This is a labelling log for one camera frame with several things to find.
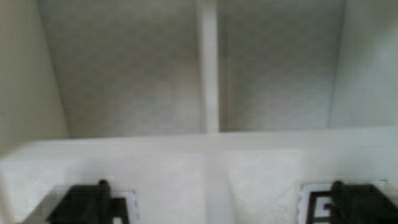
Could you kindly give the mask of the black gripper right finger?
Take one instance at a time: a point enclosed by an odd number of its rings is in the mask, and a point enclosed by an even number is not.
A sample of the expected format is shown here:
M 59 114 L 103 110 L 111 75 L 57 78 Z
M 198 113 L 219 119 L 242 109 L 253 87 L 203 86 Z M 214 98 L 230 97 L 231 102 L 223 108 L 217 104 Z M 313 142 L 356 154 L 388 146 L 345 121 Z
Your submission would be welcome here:
M 398 224 L 398 206 L 374 184 L 345 184 L 331 187 L 329 224 Z

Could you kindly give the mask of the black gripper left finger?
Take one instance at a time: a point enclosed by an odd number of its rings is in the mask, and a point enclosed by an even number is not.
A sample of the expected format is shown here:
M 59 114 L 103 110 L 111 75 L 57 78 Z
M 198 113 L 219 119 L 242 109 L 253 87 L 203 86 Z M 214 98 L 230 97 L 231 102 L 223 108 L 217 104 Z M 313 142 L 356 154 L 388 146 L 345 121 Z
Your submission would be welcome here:
M 107 180 L 73 185 L 47 217 L 48 224 L 132 224 L 128 202 L 112 196 Z

